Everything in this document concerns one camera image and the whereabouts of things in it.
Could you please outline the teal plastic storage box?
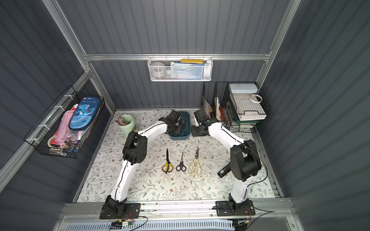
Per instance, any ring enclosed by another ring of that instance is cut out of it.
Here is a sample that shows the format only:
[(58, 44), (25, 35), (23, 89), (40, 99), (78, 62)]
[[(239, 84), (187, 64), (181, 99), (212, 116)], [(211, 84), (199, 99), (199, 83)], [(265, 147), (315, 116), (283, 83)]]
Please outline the teal plastic storage box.
[(190, 114), (187, 111), (179, 111), (181, 116), (179, 125), (181, 125), (180, 134), (169, 133), (169, 136), (174, 141), (187, 140), (191, 134), (191, 120)]

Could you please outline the yellow handled scissors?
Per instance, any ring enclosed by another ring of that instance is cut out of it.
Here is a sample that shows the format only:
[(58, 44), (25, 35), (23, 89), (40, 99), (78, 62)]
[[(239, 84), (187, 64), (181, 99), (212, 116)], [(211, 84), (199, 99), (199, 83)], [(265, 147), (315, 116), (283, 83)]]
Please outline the yellow handled scissors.
[(171, 164), (170, 160), (169, 160), (169, 150), (167, 149), (166, 150), (166, 162), (165, 164), (162, 166), (162, 171), (167, 174), (167, 173), (170, 173), (173, 171), (173, 165)]

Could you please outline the small black scissors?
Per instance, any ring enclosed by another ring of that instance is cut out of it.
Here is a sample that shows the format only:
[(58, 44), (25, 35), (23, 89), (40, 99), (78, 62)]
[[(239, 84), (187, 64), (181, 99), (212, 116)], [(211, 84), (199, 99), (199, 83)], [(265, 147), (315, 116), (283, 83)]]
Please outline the small black scissors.
[(186, 166), (184, 165), (184, 153), (181, 155), (181, 160), (179, 165), (176, 167), (176, 171), (185, 172), (187, 170)]

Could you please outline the cream handled kitchen scissors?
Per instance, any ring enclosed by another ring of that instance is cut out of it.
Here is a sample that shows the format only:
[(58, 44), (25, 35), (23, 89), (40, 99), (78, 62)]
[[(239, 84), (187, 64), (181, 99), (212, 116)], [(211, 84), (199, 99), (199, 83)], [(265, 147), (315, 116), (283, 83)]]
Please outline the cream handled kitchen scissors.
[(195, 158), (188, 169), (188, 173), (193, 177), (200, 176), (202, 174), (202, 167), (199, 163), (199, 148), (196, 150)]

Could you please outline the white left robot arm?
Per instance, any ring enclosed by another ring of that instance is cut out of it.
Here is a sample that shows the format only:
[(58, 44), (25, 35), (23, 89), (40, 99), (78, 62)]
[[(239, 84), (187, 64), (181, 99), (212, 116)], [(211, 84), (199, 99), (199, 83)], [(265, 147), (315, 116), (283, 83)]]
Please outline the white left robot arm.
[(148, 143), (161, 134), (180, 134), (182, 128), (180, 119), (180, 113), (172, 110), (167, 117), (161, 117), (152, 126), (139, 132), (129, 133), (122, 150), (122, 168), (112, 192), (103, 205), (104, 211), (109, 211), (119, 218), (125, 215), (128, 189), (136, 169), (146, 158)]

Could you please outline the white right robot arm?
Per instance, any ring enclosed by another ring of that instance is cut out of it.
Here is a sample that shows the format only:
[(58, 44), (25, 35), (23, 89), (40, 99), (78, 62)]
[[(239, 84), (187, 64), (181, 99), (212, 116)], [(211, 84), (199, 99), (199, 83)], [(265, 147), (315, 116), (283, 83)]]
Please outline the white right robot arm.
[(235, 177), (229, 202), (240, 207), (248, 200), (248, 187), (262, 168), (256, 144), (253, 140), (244, 140), (227, 128), (216, 118), (209, 118), (204, 109), (194, 113), (196, 124), (191, 132), (196, 137), (211, 136), (217, 139), (230, 153), (230, 171)]

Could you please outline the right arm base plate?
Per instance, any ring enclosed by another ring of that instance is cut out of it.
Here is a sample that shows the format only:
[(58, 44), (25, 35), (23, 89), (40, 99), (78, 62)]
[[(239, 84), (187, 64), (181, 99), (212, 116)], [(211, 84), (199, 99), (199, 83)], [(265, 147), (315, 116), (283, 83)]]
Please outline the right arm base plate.
[(227, 216), (254, 216), (255, 209), (253, 202), (249, 199), (236, 204), (233, 201), (216, 201), (213, 207), (219, 217)]

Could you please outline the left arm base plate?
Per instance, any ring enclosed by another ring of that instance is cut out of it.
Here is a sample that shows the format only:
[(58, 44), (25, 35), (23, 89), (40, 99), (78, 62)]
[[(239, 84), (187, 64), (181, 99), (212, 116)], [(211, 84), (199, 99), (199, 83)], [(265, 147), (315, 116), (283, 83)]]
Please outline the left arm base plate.
[(140, 207), (140, 203), (104, 204), (99, 219), (135, 219), (139, 216)]

